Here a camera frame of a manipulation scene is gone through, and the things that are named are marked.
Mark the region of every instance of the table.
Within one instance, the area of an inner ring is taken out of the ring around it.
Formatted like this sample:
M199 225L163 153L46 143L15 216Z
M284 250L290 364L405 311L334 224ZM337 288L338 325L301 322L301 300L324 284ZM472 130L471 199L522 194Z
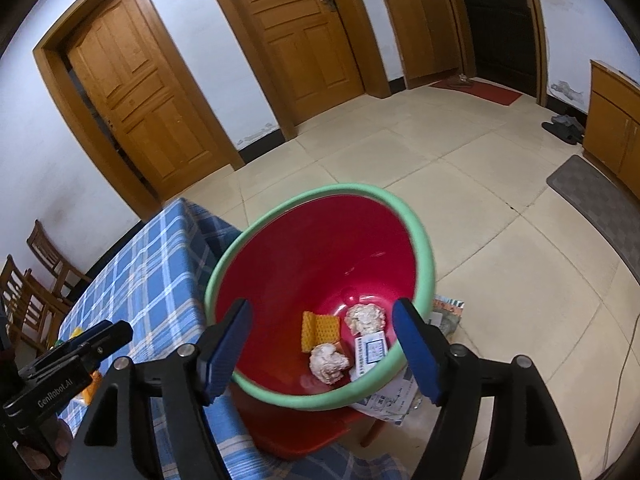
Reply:
M183 198L165 207L114 257L79 298L60 329L66 340L76 327L121 319L133 329L131 343L100 366L105 374L119 356L134 362L161 359L177 346L196 342L206 327L204 291L213 268L240 231ZM72 401L61 417L75 434L86 411ZM260 453L228 392L205 408L212 433L234 479L399 480L404 467L385 455L367 461L341 446L328 446L304 460L284 462ZM156 442L165 479L178 480L162 407L152 399Z

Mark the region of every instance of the screw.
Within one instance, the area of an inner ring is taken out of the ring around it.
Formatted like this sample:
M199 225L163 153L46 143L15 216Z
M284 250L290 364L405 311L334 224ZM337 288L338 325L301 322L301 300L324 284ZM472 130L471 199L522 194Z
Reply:
M520 368L530 368L530 366L533 364L533 361L526 355L519 355L518 357L516 357L516 363Z
M124 370L126 367L129 366L129 362L130 362L130 359L128 357L118 357L113 362L113 367L116 370Z
M455 357L464 357L468 353L466 347L458 343L451 345L449 351L455 355Z
M178 347L178 355L180 357L189 357L196 351L196 347L191 343L187 343L185 345L181 345Z

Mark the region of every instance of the black baseboard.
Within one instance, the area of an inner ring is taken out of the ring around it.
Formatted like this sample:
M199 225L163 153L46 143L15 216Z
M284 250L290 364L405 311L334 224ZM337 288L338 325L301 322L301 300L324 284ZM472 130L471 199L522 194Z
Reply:
M114 243L111 248L105 252L100 259L94 263L94 266L91 267L85 274L91 278L92 280L100 274L101 270L103 270L107 264L113 260L114 256L118 254L122 248L127 245L131 239L140 232L140 229L144 227L144 222L140 221L135 224L127 233L116 243ZM86 290L89 285L85 282L79 282L71 291L66 295L71 301L77 301L82 293Z
M391 95L406 90L404 77L399 77L398 79L392 79L391 81L389 81L389 88L391 90Z
M248 164L259 156L263 156L265 153L270 152L273 148L277 148L281 144L284 144L285 141L282 130L278 128L277 130L273 130L270 134L260 137L260 139L252 142L238 153L240 153L244 163Z
M552 95L546 96L546 107L555 112L558 115L568 115L578 119L578 122L582 126L587 125L587 114L578 108L574 108L571 105L561 101L560 99L553 97Z

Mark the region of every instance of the plastic bucket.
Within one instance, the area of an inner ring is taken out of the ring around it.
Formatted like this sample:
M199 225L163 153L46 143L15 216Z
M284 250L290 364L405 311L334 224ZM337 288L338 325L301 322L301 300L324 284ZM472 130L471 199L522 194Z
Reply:
M253 304L254 327L234 372L246 393L286 408L331 410L376 392L402 369L391 307L408 297L426 318L434 282L431 245L414 212L377 187L336 184L281 204L243 232L209 280L206 314L214 323L236 298ZM389 352L358 380L327 386L300 350L302 312L344 316L353 303L386 310Z

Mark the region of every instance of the red stool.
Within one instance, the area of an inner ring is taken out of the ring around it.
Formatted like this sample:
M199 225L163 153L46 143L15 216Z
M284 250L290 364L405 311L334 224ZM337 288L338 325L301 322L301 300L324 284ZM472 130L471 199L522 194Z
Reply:
M326 412L300 412L254 399L235 383L231 383L230 389L255 446L283 460L299 460L332 444L350 431L350 424L366 417L348 407ZM378 436L383 425L381 420L375 421L362 439L363 447Z

